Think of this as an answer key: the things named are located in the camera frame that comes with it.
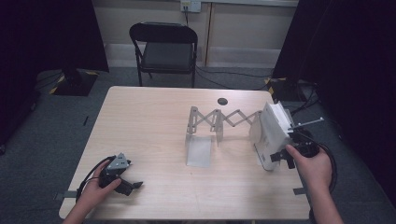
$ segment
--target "chair seat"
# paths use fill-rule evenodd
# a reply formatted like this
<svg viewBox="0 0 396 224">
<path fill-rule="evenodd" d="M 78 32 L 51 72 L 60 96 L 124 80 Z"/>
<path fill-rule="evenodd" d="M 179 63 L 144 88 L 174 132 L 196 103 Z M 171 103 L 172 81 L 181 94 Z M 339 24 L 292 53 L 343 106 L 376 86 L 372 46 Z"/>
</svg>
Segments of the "chair seat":
<svg viewBox="0 0 396 224">
<path fill-rule="evenodd" d="M 173 43 L 147 43 L 143 53 L 142 69 L 179 70 L 190 72 L 192 45 Z"/>
</svg>

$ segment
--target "light wood tabletop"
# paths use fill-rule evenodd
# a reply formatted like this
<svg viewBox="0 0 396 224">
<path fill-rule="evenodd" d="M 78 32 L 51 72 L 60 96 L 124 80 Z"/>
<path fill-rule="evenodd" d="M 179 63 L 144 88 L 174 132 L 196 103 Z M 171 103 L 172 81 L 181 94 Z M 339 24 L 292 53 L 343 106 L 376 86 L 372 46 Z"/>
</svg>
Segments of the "light wood tabletop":
<svg viewBox="0 0 396 224">
<path fill-rule="evenodd" d="M 226 98 L 227 105 L 218 99 Z M 214 109 L 228 115 L 241 109 L 250 115 L 272 103 L 266 91 L 229 91 L 112 87 L 92 129 L 69 190 L 105 157 L 124 153 L 130 166 L 121 176 L 143 181 L 130 196 L 112 192 L 87 218 L 147 220 L 308 219 L 297 170 L 285 161 L 274 171 L 262 168 L 249 142 L 249 124 L 224 123 L 218 145 L 207 124 L 197 134 L 212 136 L 210 166 L 186 165 L 186 130 L 192 106 L 202 114 Z M 75 199 L 64 199 L 65 218 Z"/>
</svg>

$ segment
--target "gray accordion bracket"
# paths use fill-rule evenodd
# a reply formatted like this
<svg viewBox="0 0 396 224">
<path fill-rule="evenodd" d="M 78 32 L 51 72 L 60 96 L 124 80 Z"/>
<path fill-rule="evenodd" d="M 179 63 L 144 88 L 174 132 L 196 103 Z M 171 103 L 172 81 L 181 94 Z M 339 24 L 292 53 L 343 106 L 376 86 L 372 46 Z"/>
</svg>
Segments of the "gray accordion bracket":
<svg viewBox="0 0 396 224">
<path fill-rule="evenodd" d="M 252 124 L 253 121 L 250 120 L 253 118 L 257 119 L 262 111 L 256 111 L 253 114 L 247 116 L 245 115 L 240 109 L 236 109 L 234 112 L 231 114 L 225 116 L 224 114 L 221 113 L 220 109 L 214 109 L 212 112 L 210 112 L 207 115 L 203 115 L 201 112 L 199 112 L 198 107 L 192 106 L 191 111 L 190 111 L 190 117 L 189 117 L 189 124 L 187 125 L 187 134 L 193 135 L 197 132 L 197 127 L 200 123 L 206 122 L 207 124 L 210 125 L 210 132 L 216 133 L 216 140 L 218 144 L 221 142 L 224 132 L 223 132 L 223 122 L 226 121 L 228 124 L 230 124 L 232 127 L 235 127 L 236 125 L 242 123 L 242 122 L 247 122 L 248 124 Z M 230 118 L 234 115 L 239 115 L 241 117 L 240 120 L 237 122 L 232 122 Z"/>
</svg>

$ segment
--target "finger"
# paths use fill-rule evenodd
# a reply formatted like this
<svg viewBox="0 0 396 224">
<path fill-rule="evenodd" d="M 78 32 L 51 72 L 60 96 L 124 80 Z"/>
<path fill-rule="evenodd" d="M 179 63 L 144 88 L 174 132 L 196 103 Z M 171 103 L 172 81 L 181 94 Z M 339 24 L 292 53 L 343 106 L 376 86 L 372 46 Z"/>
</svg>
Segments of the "finger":
<svg viewBox="0 0 396 224">
<path fill-rule="evenodd" d="M 115 180 L 113 180 L 109 185 L 107 185 L 103 191 L 108 194 L 111 190 L 115 189 L 116 187 L 119 186 L 119 184 L 121 183 L 121 179 L 117 178 Z"/>
<path fill-rule="evenodd" d="M 110 162 L 110 160 L 106 160 L 104 162 L 102 162 L 98 168 L 96 168 L 95 172 L 93 173 L 92 177 L 98 177 L 99 174 L 101 173 L 101 171 L 107 166 L 107 164 Z"/>
<path fill-rule="evenodd" d="M 300 152 L 295 147 L 293 147 L 291 145 L 286 145 L 286 150 L 297 161 L 300 161 L 303 158 L 303 156 L 300 154 Z"/>
</svg>

